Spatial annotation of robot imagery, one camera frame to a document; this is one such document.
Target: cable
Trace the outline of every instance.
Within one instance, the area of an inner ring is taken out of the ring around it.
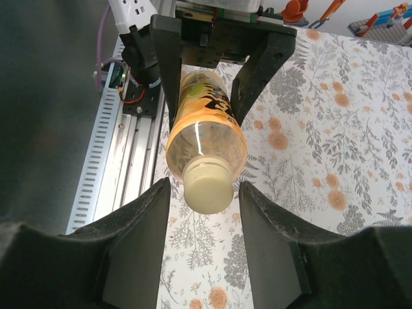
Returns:
[[[110,10],[111,10],[110,4],[108,4],[100,20],[100,24],[98,26],[98,32],[97,32],[97,50],[96,50],[97,72],[96,72],[95,82],[96,82],[97,91],[99,92],[102,91],[102,88],[103,88],[102,87],[102,41],[103,41],[104,25],[108,19]]]
[[[146,89],[143,89],[142,94],[140,95],[140,97],[138,97],[137,99],[132,100],[132,101],[123,101],[123,103],[124,104],[134,104],[134,103],[140,102],[143,99],[145,93],[146,93]]]

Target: black mount bracket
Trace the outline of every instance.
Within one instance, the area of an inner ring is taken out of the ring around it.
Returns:
[[[240,184],[239,203],[255,309],[412,308],[412,227],[344,237],[248,182]]]
[[[143,86],[136,87],[132,82],[129,82],[124,99],[125,102],[131,102],[139,98],[144,89],[145,93],[143,94],[142,99],[136,103],[123,103],[123,114],[132,116],[149,116],[152,118],[155,117],[157,114],[161,88],[161,85],[157,85],[154,88],[144,88]]]
[[[212,23],[154,15],[150,31],[169,108],[176,116],[182,63],[215,68],[221,60],[243,63],[230,98],[239,125],[267,83],[295,50],[296,30],[272,23],[215,17]]]

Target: table surface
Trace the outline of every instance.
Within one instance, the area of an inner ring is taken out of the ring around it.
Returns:
[[[0,1],[0,220],[64,234],[101,94],[97,28],[107,1]],[[110,15],[109,57],[117,38]]]
[[[185,71],[195,70],[185,67]],[[227,88],[239,66],[215,70]],[[167,112],[155,178],[165,161]],[[412,223],[412,50],[298,30],[294,56],[242,126],[248,180],[330,231]],[[158,308],[253,308],[238,197],[222,213],[190,210],[172,180]]]

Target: orange object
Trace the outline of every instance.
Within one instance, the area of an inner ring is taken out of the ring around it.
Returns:
[[[333,13],[335,13],[341,5],[343,5],[346,2],[346,0],[333,0],[331,5],[328,7],[328,9],[323,13],[320,19],[312,23],[309,28],[315,28],[318,29],[320,26],[322,26],[326,21],[329,20],[329,17],[332,16]]]
[[[404,23],[404,28],[405,29],[408,30],[410,27],[412,27],[412,17],[409,18],[406,23]]]
[[[303,13],[308,9],[309,0],[291,0],[281,12],[283,20],[287,23],[296,23],[303,18]]]
[[[404,15],[407,12],[408,8],[409,5],[407,3],[402,3],[399,6],[395,6],[393,8],[393,14],[391,15],[391,19],[395,19],[400,15]],[[371,19],[367,21],[364,25],[366,29],[363,32],[358,33],[357,37],[364,37],[369,32],[369,30],[372,29],[372,27],[375,25],[379,17],[379,13],[376,13],[374,16],[372,16]]]
[[[322,17],[319,19],[320,21],[325,21],[327,20],[333,13],[335,13],[341,5],[343,5],[346,2],[346,0],[334,0],[332,4],[328,7],[328,9],[325,11],[325,13],[322,15]]]
[[[403,15],[407,12],[409,5],[407,3],[402,3],[400,6],[396,6],[393,8],[394,13],[392,14],[391,18],[394,19],[399,15]]]

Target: white wall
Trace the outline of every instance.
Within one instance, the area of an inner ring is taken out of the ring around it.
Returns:
[[[312,24],[318,20],[333,0],[309,0],[308,10],[304,17]],[[281,12],[289,0],[263,0],[265,8],[275,8],[276,12]],[[407,0],[347,0],[323,26],[317,30],[323,32],[336,33],[352,36],[348,30],[348,25],[354,21],[369,19],[373,14],[392,9],[401,3],[410,3]]]

